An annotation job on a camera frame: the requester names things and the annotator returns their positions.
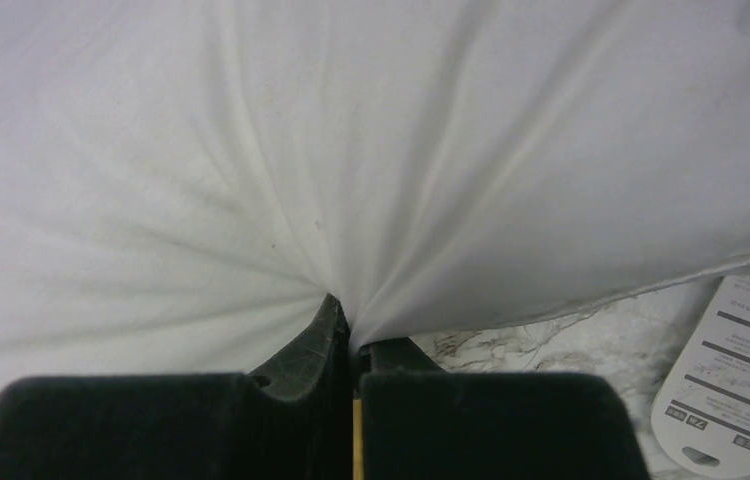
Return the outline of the blue yellow Mickey pillowcase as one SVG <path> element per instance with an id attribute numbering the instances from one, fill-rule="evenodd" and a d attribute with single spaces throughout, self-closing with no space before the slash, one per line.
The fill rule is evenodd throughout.
<path id="1" fill-rule="evenodd" d="M 353 413 L 353 434 L 352 434 L 352 467 L 354 480 L 364 479 L 364 458 L 363 458 L 363 415 L 362 401 L 354 399 L 352 402 Z"/>

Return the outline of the white pillow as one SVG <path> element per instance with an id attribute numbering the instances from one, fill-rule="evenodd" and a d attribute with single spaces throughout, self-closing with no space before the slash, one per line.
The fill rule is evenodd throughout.
<path id="1" fill-rule="evenodd" d="M 0 1 L 0 390 L 750 272 L 750 1 Z"/>

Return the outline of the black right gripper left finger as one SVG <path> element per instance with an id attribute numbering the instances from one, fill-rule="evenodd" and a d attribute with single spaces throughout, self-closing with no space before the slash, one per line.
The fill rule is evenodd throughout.
<path id="1" fill-rule="evenodd" d="M 0 392 L 0 479 L 348 479 L 347 347 L 327 296 L 248 373 L 17 380 Z"/>

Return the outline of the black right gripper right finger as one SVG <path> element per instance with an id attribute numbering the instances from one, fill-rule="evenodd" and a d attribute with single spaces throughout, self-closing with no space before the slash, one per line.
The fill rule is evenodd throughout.
<path id="1" fill-rule="evenodd" d="M 364 479 L 645 479 L 627 409 L 573 372 L 449 373 L 413 341 L 357 356 Z"/>

